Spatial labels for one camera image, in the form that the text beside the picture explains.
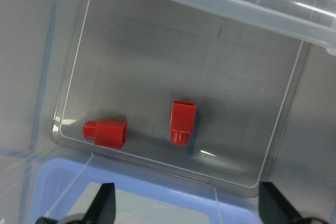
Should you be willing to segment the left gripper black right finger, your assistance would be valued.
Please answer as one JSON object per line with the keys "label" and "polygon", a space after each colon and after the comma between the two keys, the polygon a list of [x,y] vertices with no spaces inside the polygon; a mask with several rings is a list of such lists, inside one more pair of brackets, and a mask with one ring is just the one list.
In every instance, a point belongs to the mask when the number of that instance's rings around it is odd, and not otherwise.
{"label": "left gripper black right finger", "polygon": [[325,223],[316,217],[303,217],[272,182],[260,182],[258,212],[262,223]]}

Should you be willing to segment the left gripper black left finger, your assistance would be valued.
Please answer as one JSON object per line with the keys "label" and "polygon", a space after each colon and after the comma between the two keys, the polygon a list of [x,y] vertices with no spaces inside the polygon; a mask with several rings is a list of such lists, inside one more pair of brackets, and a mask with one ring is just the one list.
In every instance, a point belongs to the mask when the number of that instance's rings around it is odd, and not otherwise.
{"label": "left gripper black left finger", "polygon": [[36,223],[114,223],[116,194],[114,183],[104,183],[100,186],[95,198],[84,214],[75,214],[55,220],[40,217]]}

